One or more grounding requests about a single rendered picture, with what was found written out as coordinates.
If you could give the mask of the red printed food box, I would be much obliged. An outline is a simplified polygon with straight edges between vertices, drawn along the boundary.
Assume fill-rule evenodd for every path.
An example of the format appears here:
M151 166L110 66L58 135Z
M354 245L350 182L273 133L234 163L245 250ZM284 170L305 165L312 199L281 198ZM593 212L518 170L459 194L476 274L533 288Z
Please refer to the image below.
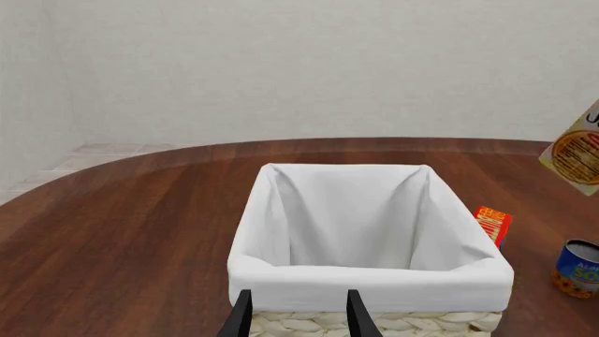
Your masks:
M476 210L474 218L489 235L495 246L501 250L504 245L505 235L513 221L513 216L493 210L490 207L480 206Z

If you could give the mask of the blue soup tin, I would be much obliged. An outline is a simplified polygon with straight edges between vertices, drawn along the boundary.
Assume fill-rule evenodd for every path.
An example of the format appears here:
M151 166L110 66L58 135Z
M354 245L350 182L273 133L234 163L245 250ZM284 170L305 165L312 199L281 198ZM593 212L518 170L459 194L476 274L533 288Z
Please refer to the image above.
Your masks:
M590 299L599 296L599 245L583 240L567 241L551 280L571 297Z

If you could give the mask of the woven basket with white liner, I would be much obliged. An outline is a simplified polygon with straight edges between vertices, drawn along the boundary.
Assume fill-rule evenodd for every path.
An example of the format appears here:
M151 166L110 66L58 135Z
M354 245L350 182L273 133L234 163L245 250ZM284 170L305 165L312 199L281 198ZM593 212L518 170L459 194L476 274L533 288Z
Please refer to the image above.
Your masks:
M227 259L249 337L349 337L357 291L383 337L491 337L514 271L426 165L268 164Z

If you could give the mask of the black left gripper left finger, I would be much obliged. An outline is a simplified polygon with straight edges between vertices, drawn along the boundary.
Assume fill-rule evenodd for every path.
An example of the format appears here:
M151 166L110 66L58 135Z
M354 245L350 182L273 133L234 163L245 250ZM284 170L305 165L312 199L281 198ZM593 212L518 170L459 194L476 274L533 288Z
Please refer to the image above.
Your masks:
M244 289L219 330L219 337L249 337L252 316L252 293L250 289Z

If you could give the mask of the cream printed food box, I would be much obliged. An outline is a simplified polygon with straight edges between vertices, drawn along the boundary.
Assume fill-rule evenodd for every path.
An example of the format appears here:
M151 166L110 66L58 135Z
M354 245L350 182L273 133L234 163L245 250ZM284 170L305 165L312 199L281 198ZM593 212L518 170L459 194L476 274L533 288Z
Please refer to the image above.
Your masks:
M585 196L599 192L599 99L539 156Z

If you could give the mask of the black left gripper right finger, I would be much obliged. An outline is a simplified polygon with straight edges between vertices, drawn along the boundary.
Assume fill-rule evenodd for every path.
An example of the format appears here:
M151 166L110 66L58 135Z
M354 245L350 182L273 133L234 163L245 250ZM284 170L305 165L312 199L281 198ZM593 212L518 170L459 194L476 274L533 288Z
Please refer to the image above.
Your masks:
M350 337L383 337L355 289L347 292L346 313Z

